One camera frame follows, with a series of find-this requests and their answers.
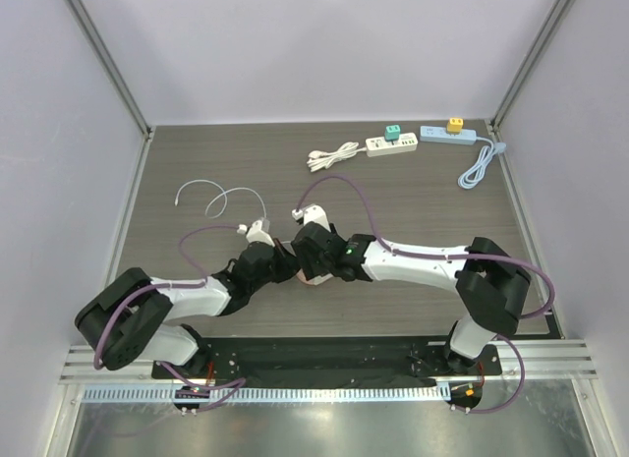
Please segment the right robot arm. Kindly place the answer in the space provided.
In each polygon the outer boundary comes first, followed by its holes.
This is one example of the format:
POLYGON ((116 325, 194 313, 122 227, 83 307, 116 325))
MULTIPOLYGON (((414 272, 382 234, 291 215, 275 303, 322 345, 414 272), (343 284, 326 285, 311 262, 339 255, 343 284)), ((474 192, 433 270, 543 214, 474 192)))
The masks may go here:
POLYGON ((390 243, 373 235, 345 240, 332 227, 310 222, 291 243, 305 279, 326 277, 352 281, 401 281, 456 293, 466 314, 456 321, 437 363, 442 371, 464 374, 476 366, 495 336, 517 331, 531 276, 488 238, 470 246, 426 248, 390 243))

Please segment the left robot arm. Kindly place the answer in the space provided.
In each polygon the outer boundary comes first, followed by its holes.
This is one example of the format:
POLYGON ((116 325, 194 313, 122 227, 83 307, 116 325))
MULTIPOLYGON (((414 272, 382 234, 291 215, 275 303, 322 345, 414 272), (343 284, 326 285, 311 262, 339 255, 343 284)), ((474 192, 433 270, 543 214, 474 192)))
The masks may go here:
POLYGON ((99 369, 151 360, 195 378, 207 369, 210 347, 191 326, 173 322, 234 314, 262 287, 285 282, 299 269, 297 258, 278 241, 249 244, 203 280, 170 282, 129 268, 78 312, 75 327, 97 354, 99 369))

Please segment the teal plug adapter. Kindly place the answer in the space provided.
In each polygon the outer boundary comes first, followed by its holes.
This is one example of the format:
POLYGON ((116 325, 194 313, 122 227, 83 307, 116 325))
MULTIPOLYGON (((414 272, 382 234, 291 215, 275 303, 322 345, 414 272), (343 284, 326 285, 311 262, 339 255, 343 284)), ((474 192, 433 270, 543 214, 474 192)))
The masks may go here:
POLYGON ((401 128, 399 125, 389 125, 385 127, 384 139, 388 142, 397 141, 401 135, 401 128))

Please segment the pink round socket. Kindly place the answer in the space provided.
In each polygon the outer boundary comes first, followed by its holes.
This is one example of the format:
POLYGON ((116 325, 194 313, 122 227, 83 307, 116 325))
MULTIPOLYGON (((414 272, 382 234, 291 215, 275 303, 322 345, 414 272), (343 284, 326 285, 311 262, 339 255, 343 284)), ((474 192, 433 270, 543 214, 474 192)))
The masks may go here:
POLYGON ((299 270, 296 274, 296 277, 298 278, 299 281, 301 281, 304 284, 307 284, 308 281, 304 275, 304 272, 302 270, 299 270))

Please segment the white cube adapter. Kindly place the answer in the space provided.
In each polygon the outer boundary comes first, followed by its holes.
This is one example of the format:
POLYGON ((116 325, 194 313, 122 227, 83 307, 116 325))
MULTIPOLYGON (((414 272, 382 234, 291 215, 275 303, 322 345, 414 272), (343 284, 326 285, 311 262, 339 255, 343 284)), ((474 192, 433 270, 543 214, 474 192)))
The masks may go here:
POLYGON ((313 279, 306 280, 305 283, 307 285, 311 285, 311 286, 318 286, 318 285, 320 285, 320 284, 322 284, 322 283, 324 283, 324 282, 326 282, 326 281, 328 281, 328 280, 330 280, 332 278, 333 278, 333 276, 331 274, 327 274, 327 275, 323 275, 323 276, 320 275, 320 276, 314 277, 313 279))

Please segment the white power strip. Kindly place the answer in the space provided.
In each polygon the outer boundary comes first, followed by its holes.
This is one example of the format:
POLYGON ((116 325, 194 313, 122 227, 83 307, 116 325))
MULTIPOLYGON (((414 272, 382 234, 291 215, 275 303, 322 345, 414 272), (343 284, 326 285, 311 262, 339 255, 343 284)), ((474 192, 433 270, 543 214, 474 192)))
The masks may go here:
POLYGON ((401 134, 397 140, 385 137, 366 139, 364 143, 346 142, 333 151, 313 150, 309 153, 307 166, 312 173, 327 170, 332 165, 364 153, 367 157, 380 157, 417 149, 418 138, 414 133, 401 134))

